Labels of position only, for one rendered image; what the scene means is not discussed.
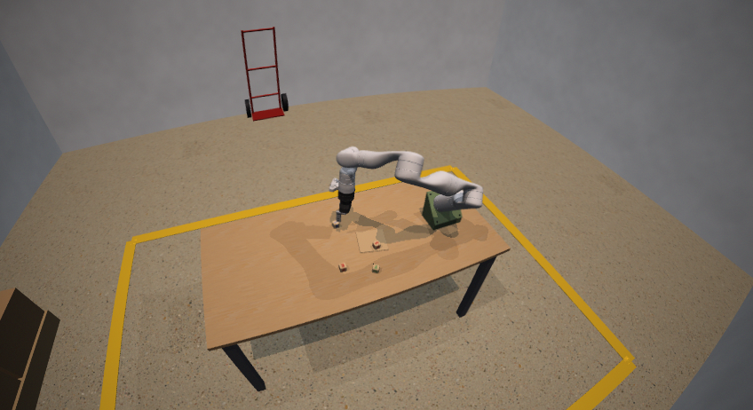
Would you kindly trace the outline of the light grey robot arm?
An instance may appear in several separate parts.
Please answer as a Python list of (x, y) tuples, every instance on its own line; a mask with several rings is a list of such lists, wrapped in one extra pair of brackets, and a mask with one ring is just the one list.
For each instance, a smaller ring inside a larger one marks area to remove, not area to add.
[(398, 161), (394, 176), (399, 181), (440, 194), (433, 201), (434, 208), (439, 212), (478, 209), (482, 206), (483, 188), (480, 185), (462, 180), (446, 171), (437, 171), (420, 179), (424, 157), (413, 152), (372, 152), (359, 151), (355, 146), (348, 147), (337, 154), (337, 163), (342, 166), (339, 181), (350, 185), (355, 181), (358, 167), (378, 169), (394, 161)]

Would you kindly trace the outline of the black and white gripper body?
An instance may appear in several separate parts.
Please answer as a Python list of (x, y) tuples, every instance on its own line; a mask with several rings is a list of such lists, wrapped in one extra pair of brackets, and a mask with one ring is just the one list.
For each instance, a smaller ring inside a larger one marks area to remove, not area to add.
[(346, 185), (340, 181), (338, 182), (337, 178), (333, 178), (329, 191), (333, 193), (336, 190), (338, 190), (338, 199), (340, 200), (339, 212), (348, 214), (354, 199), (355, 181), (350, 185)]

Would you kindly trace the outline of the beige flat mat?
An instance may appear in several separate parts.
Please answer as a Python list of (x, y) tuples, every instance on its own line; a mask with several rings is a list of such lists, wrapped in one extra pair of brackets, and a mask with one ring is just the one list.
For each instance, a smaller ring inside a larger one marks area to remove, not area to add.
[[(361, 253), (389, 250), (383, 229), (356, 232), (356, 235)], [(375, 250), (372, 244), (376, 240), (380, 242), (381, 248)]]

